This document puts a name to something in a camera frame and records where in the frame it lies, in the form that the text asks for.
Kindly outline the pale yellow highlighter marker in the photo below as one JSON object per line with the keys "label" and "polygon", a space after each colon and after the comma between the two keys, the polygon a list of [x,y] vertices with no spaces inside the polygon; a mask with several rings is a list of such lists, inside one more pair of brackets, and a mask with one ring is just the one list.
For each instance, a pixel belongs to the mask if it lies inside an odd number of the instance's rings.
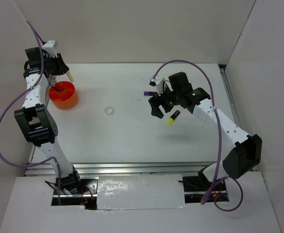
{"label": "pale yellow highlighter marker", "polygon": [[70,80],[70,82],[73,83],[73,82],[74,82],[74,78],[73,78],[73,76],[72,76],[70,70],[68,70],[68,71],[66,72],[66,75],[67,75],[68,79]]}

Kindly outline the blue ballpoint pen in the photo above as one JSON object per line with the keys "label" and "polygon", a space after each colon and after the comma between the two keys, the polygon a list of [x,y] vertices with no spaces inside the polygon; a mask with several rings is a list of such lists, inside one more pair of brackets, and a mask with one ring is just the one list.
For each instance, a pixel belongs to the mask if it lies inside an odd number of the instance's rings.
{"label": "blue ballpoint pen", "polygon": [[59,92],[59,89],[55,86],[55,82],[54,82],[53,79],[49,82],[49,85],[50,85],[56,92]]}

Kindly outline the yellow black highlighter marker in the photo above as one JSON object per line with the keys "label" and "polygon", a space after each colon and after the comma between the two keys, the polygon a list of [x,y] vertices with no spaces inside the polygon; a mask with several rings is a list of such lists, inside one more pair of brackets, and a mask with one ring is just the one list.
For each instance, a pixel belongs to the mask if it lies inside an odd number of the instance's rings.
{"label": "yellow black highlighter marker", "polygon": [[167,123],[168,124],[172,124],[175,119],[180,115],[180,111],[176,110],[168,119],[167,119]]}

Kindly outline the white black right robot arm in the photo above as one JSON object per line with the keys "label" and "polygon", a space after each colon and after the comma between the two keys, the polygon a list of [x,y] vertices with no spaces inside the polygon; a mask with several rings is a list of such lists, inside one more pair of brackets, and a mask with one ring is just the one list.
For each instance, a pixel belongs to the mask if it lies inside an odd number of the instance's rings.
{"label": "white black right robot arm", "polygon": [[210,190],[215,181],[231,177],[238,179],[261,162],[262,139],[250,135],[237,126],[213,103],[211,96],[201,87],[193,89],[186,73],[178,72],[165,78],[157,75],[149,84],[157,93],[149,99],[151,115],[162,119],[174,106],[181,106],[198,117],[219,137],[220,159],[198,173],[198,184]]}

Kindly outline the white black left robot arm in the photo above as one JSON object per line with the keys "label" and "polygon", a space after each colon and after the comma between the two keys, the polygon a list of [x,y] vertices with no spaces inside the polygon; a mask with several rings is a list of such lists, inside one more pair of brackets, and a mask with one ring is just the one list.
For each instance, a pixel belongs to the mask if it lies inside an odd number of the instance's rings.
{"label": "white black left robot arm", "polygon": [[36,146],[48,159],[56,173],[55,185],[62,192],[76,194],[82,189],[82,180],[68,161],[57,140],[57,124],[45,106],[47,88],[53,77],[64,75],[69,67],[61,54],[38,47],[25,50],[28,58],[24,65],[24,78],[29,92],[21,109],[14,112],[25,139]]}

